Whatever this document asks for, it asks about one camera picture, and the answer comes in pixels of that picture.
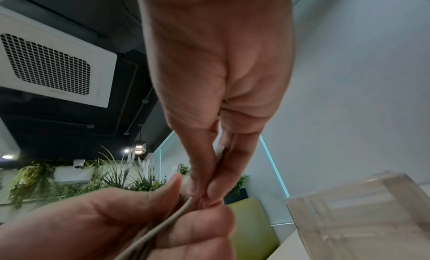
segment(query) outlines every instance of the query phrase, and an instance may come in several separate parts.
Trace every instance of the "ceiling air conditioner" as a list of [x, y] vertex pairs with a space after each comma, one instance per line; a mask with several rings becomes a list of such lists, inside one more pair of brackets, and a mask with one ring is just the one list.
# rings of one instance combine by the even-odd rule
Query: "ceiling air conditioner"
[[0, 86], [107, 107], [116, 54], [0, 6]]

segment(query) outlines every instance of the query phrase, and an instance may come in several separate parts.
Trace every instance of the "security camera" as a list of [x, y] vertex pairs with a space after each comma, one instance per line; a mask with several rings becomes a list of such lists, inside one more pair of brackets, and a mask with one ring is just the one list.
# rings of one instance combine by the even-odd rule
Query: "security camera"
[[84, 167], [85, 159], [75, 159], [73, 160], [73, 166], [75, 169], [81, 169]]

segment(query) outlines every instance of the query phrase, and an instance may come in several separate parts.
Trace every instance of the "transparent plastic box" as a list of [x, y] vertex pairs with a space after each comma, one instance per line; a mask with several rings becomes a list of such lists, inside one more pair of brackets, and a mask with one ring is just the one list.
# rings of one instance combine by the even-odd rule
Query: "transparent plastic box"
[[383, 173], [286, 200], [311, 260], [430, 259], [430, 197]]

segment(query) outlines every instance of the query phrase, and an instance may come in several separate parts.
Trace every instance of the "ceiling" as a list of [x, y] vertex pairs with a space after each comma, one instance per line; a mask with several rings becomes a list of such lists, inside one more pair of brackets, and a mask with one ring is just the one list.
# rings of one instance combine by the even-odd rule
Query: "ceiling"
[[[76, 27], [93, 31], [99, 40], [117, 38], [118, 29], [127, 24], [125, 7], [128, 15], [137, 12], [135, 0], [26, 1], [69, 20]], [[0, 117], [21, 149], [19, 163], [95, 159], [102, 151], [101, 146], [121, 158], [121, 150], [139, 137], [138, 123], [145, 123], [142, 139], [148, 152], [158, 147], [170, 129], [153, 91], [142, 37], [139, 38], [128, 43], [125, 53], [110, 48], [118, 57], [107, 108], [0, 88]]]

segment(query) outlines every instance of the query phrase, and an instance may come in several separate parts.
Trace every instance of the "green cushion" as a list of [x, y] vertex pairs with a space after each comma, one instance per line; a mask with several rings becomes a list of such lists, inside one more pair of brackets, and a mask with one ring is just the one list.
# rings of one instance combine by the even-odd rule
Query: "green cushion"
[[231, 242], [237, 260], [266, 260], [280, 244], [261, 203], [249, 198], [229, 206], [236, 217]]

